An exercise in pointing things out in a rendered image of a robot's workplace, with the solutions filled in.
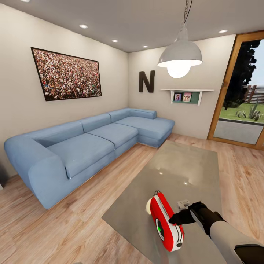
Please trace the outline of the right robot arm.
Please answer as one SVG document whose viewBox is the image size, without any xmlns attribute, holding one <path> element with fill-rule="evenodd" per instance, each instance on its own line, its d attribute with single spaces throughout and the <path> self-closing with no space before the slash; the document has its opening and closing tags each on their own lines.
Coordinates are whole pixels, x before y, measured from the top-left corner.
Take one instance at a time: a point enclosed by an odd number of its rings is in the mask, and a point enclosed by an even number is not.
<svg viewBox="0 0 264 264">
<path fill-rule="evenodd" d="M 177 208 L 179 213 L 168 222 L 177 226 L 198 223 L 227 264 L 264 264 L 264 245 L 234 228 L 218 212 L 213 213 L 200 201 L 190 206 L 187 199 L 177 202 Z"/>
</svg>

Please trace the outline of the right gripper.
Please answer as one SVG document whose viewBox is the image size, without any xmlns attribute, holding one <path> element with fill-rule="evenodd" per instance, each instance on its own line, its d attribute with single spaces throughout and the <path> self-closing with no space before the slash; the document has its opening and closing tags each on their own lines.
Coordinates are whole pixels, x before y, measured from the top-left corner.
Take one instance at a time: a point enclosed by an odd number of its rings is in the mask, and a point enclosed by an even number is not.
<svg viewBox="0 0 264 264">
<path fill-rule="evenodd" d="M 177 224 L 177 226 L 180 226 L 182 224 L 190 224 L 191 222 L 186 217 L 186 209 L 182 210 L 179 213 L 173 214 L 173 217 L 168 220 L 171 224 Z"/>
</svg>

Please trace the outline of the radio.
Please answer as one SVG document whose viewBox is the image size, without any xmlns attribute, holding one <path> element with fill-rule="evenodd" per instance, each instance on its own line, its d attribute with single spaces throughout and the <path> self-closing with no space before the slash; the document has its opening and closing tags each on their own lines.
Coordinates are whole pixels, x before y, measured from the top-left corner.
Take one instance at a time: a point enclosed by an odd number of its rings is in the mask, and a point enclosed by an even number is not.
<svg viewBox="0 0 264 264">
<path fill-rule="evenodd" d="M 162 192 L 152 197 L 150 212 L 164 247 L 170 252 L 180 249 L 184 241 L 184 230 L 181 225 L 168 222 L 174 212 Z"/>
</svg>

